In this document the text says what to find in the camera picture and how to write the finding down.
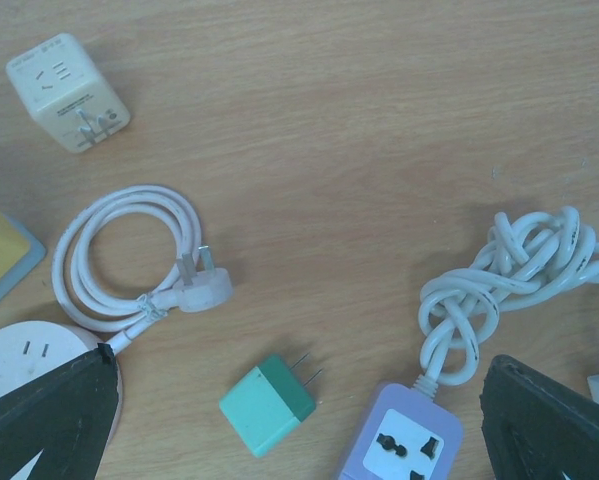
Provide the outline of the green charger plug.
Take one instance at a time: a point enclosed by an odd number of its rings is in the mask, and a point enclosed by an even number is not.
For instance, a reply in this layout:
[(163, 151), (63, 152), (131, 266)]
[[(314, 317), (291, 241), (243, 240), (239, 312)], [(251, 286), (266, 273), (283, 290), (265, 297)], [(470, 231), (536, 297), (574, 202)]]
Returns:
[(249, 452), (265, 456), (317, 408), (296, 368), (274, 353), (246, 373), (219, 401), (219, 408)]

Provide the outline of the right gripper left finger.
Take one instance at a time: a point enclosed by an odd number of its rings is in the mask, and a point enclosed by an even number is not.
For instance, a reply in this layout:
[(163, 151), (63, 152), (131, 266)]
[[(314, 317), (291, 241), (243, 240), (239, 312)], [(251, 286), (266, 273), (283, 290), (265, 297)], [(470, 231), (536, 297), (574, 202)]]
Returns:
[(0, 398), (0, 479), (93, 479), (119, 406), (112, 348), (90, 350)]

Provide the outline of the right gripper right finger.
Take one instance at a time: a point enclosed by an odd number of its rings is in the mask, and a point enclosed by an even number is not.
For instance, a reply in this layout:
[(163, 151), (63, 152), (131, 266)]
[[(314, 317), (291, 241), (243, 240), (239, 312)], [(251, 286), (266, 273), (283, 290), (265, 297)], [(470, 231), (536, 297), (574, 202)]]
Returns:
[(599, 404), (498, 355), (480, 405), (497, 479), (599, 479)]

